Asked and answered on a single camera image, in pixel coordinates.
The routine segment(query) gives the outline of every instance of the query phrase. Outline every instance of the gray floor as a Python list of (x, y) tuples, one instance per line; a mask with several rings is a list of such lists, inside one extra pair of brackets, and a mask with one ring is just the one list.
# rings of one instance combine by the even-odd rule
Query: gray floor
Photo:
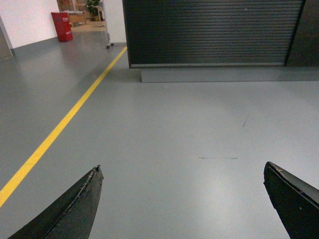
[[(1, 187), (122, 50), (103, 39), (79, 32), (0, 62)], [(140, 79), (123, 55), (0, 208), (0, 238), (101, 164), (91, 239), (288, 239), (263, 168), (319, 188), (319, 82)]]

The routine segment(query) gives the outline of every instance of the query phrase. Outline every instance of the red trash bin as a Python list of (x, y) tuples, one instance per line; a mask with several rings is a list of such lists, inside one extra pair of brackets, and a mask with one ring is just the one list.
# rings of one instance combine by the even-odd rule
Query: red trash bin
[(59, 41), (70, 41), (73, 39), (68, 14), (66, 12), (51, 13)]

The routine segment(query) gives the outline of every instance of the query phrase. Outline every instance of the white wall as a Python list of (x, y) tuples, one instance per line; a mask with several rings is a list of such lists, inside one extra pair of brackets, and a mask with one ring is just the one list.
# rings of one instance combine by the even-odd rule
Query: white wall
[(126, 42), (122, 0), (103, 0), (111, 42)]
[(0, 16), (12, 48), (56, 37), (51, 12), (56, 0), (0, 0)]
[(8, 47), (9, 47), (10, 49), (12, 49), (12, 45), (11, 45), (9, 36), (8, 36), (6, 30), (5, 30), (4, 24), (3, 24), (3, 22), (2, 22), (1, 15), (0, 15), (0, 27), (1, 27), (1, 30), (2, 30), (2, 32), (3, 32), (4, 38), (5, 38), (5, 41), (6, 41), (7, 45), (8, 45)]

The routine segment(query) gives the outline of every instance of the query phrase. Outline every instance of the doorway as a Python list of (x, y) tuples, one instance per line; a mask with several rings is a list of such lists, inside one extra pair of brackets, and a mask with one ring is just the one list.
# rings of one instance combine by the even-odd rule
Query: doorway
[(87, 8), (88, 0), (57, 0), (60, 11), (68, 12), (72, 32), (106, 31), (103, 1), (98, 2), (97, 16), (92, 16)]

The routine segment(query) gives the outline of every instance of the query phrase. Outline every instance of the roller shutter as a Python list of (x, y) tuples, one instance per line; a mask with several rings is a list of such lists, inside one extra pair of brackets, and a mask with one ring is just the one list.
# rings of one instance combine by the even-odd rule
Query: roller shutter
[(284, 65), (302, 0), (124, 0), (130, 66)]

